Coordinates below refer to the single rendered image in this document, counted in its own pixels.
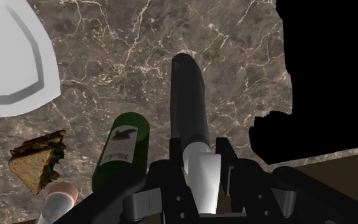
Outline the black irregular block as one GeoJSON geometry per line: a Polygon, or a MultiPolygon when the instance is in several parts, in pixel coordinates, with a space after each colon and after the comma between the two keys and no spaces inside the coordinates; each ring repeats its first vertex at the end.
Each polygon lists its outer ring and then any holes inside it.
{"type": "Polygon", "coordinates": [[[277,0],[291,114],[271,111],[249,129],[267,164],[358,148],[358,0],[277,0]]]}

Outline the green glass bottle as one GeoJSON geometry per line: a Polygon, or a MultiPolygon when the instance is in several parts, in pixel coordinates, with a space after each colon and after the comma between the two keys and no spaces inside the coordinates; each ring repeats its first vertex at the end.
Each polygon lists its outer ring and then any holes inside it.
{"type": "Polygon", "coordinates": [[[92,191],[110,181],[121,182],[117,175],[137,169],[143,174],[148,167],[149,123],[140,114],[122,113],[113,122],[110,133],[92,176],[92,191]]]}

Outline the white bowl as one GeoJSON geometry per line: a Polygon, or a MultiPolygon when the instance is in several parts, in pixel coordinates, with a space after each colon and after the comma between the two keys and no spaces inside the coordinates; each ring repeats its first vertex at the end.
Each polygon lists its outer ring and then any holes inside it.
{"type": "Polygon", "coordinates": [[[27,0],[0,0],[0,118],[61,95],[52,42],[27,0]]]}

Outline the toasted sandwich half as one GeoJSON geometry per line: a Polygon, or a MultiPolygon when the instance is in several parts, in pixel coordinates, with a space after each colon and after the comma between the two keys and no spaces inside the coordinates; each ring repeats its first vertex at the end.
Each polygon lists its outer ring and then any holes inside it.
{"type": "Polygon", "coordinates": [[[32,192],[38,195],[48,183],[59,179],[54,171],[55,164],[63,159],[67,146],[63,143],[66,131],[58,130],[22,143],[10,151],[8,161],[10,171],[14,173],[32,192]]]}

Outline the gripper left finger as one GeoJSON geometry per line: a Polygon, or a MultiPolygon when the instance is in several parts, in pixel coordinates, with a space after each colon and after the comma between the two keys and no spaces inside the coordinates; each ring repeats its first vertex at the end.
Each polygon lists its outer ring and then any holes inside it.
{"type": "Polygon", "coordinates": [[[146,224],[160,215],[160,224],[189,224],[199,220],[190,188],[183,175],[181,140],[169,140],[169,159],[120,171],[54,224],[146,224]]]}

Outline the white cylinder with pink end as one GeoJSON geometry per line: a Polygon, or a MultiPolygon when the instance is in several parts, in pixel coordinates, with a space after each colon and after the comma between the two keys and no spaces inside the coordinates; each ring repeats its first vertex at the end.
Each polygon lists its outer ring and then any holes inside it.
{"type": "Polygon", "coordinates": [[[68,182],[53,184],[35,224],[53,224],[74,207],[77,198],[78,189],[73,184],[68,182]]]}

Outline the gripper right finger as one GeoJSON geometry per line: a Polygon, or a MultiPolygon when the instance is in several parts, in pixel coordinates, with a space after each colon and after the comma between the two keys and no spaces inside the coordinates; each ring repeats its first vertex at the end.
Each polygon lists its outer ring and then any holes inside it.
{"type": "Polygon", "coordinates": [[[288,166],[265,172],[238,158],[229,140],[216,139],[221,182],[243,224],[358,224],[358,201],[288,166]]]}

